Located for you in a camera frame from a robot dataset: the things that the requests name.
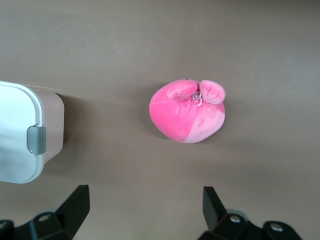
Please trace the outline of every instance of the gray latch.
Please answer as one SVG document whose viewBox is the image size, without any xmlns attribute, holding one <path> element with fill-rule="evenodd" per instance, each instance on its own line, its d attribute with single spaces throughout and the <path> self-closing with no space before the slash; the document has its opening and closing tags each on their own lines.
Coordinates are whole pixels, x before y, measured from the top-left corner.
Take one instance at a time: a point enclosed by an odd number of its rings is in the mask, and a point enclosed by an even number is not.
<svg viewBox="0 0 320 240">
<path fill-rule="evenodd" d="M 46 128 L 31 126 L 27 132 L 27 146 L 30 153 L 41 155 L 46 151 Z"/>
</svg>

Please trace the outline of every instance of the toy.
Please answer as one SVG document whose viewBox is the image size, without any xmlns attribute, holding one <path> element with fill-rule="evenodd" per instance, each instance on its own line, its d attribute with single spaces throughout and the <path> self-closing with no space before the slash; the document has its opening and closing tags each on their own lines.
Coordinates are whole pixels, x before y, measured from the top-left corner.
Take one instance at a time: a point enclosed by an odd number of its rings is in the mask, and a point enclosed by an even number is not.
<svg viewBox="0 0 320 240">
<path fill-rule="evenodd" d="M 152 97 L 149 105 L 154 125 L 168 138 L 197 143 L 221 128 L 225 120 L 226 93 L 214 81 L 173 81 Z"/>
</svg>

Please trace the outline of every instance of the pink plush toy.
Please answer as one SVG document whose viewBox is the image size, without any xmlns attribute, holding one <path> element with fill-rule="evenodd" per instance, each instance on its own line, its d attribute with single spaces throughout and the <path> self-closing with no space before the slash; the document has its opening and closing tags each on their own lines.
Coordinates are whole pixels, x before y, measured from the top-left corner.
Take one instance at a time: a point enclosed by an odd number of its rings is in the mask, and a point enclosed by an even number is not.
<svg viewBox="0 0 320 240">
<path fill-rule="evenodd" d="M 197 143 L 221 128 L 225 97 L 223 87 L 214 81 L 177 80 L 153 95 L 149 113 L 154 125 L 168 138 Z"/>
</svg>

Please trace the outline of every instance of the gray surface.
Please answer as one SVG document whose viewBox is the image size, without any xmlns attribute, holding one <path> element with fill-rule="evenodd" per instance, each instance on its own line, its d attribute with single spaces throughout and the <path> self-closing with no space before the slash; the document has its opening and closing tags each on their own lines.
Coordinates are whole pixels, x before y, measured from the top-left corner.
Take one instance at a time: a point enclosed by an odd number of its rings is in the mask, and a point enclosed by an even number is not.
<svg viewBox="0 0 320 240">
<path fill-rule="evenodd" d="M 0 79 L 60 94 L 65 144 L 29 184 L 0 183 L 17 224 L 89 184 L 77 240 L 195 240 L 203 186 L 252 222 L 320 236 L 318 1 L 3 0 Z M 226 121 L 196 144 L 165 138 L 148 105 L 209 79 Z"/>
</svg>

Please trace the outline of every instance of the stuffed animal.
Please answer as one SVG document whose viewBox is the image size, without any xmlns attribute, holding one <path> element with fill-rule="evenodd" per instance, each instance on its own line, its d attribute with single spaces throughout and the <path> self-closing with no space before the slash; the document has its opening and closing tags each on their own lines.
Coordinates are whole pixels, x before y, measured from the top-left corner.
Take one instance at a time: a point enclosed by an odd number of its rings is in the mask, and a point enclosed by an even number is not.
<svg viewBox="0 0 320 240">
<path fill-rule="evenodd" d="M 225 97 L 223 87 L 214 81 L 181 79 L 153 95 L 149 113 L 154 125 L 168 138 L 197 143 L 221 128 Z"/>
</svg>

